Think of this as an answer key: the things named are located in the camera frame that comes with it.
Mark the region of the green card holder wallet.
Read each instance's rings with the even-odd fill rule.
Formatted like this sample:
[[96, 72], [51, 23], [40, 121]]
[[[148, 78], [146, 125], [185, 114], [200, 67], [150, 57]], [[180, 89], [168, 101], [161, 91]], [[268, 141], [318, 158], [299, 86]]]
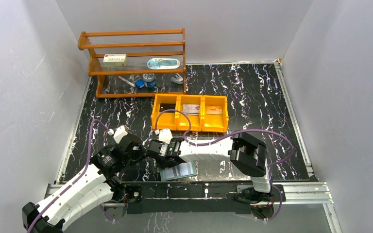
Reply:
[[161, 181], [170, 181], [197, 175], [195, 163], [186, 162], [160, 171]]

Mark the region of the yellow three-compartment bin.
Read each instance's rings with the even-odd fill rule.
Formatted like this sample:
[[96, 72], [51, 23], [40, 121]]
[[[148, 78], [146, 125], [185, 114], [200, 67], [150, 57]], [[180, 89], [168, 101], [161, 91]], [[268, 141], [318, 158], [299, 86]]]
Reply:
[[229, 114], [226, 96], [157, 94], [152, 129], [225, 133]]

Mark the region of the orange wooden shelf rack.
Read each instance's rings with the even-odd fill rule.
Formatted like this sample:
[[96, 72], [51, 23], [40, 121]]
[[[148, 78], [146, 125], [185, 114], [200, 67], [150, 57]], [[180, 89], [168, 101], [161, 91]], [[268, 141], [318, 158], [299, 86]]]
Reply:
[[[95, 96], [98, 99], [153, 97], [158, 93], [184, 94], [186, 84], [175, 84], [170, 81], [176, 73], [186, 77], [186, 31], [146, 30], [121, 32], [81, 32], [78, 49], [87, 50], [89, 77], [95, 77], [97, 86]], [[105, 54], [127, 54], [126, 67], [105, 67]], [[152, 70], [147, 67], [151, 58], [174, 58], [180, 61], [176, 69]], [[131, 87], [118, 76], [135, 83], [146, 73], [155, 74], [156, 87], [149, 89]]]

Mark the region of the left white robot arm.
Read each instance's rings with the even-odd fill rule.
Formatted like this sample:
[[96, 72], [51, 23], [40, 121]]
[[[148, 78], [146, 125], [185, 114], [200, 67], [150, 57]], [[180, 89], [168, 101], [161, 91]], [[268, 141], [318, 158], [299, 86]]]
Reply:
[[114, 141], [94, 154], [88, 166], [53, 194], [23, 206], [22, 222], [27, 232], [61, 233], [93, 208], [128, 198], [127, 185], [118, 173], [144, 159], [145, 150], [141, 139], [131, 133], [116, 133]]

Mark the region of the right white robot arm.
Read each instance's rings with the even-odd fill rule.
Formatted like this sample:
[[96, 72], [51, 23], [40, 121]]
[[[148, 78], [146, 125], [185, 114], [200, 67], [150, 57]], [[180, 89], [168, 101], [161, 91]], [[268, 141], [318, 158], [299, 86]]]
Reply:
[[155, 159], [160, 169], [196, 160], [229, 160], [241, 173], [250, 177], [256, 192], [271, 191], [266, 145], [249, 133], [226, 135], [216, 140], [153, 140], [146, 156]]

